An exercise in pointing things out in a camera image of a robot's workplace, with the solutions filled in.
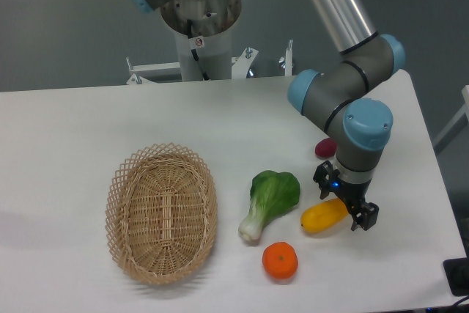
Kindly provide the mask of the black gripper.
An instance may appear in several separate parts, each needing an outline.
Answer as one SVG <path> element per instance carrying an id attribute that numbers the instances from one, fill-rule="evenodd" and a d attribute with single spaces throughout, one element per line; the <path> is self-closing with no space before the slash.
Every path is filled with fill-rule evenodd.
<path id="1" fill-rule="evenodd" d="M 322 162 L 313 176 L 313 181 L 320 189 L 320 199 L 325 199 L 330 193 L 335 194 L 345 204 L 352 216 L 351 230 L 361 228 L 368 231 L 377 223 L 379 207 L 366 202 L 370 180 L 365 183 L 348 183 L 339 179 L 339 170 L 330 161 Z"/>

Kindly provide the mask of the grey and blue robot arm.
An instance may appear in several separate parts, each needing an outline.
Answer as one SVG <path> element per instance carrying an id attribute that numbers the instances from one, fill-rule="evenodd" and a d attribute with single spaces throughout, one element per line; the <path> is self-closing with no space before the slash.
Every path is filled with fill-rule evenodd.
<path id="1" fill-rule="evenodd" d="M 304 70 L 289 85 L 290 104 L 337 143 L 334 161 L 314 173 L 321 197 L 335 194 L 352 216 L 353 227 L 374 226 L 379 208 L 366 191 L 390 138 L 393 115 L 367 94 L 405 63 L 393 36 L 379 34 L 359 0 L 312 0 L 342 61 L 335 70 Z M 133 0 L 142 12 L 159 10 L 180 41 L 185 81 L 232 77 L 228 45 L 220 42 L 237 22 L 240 0 Z"/>

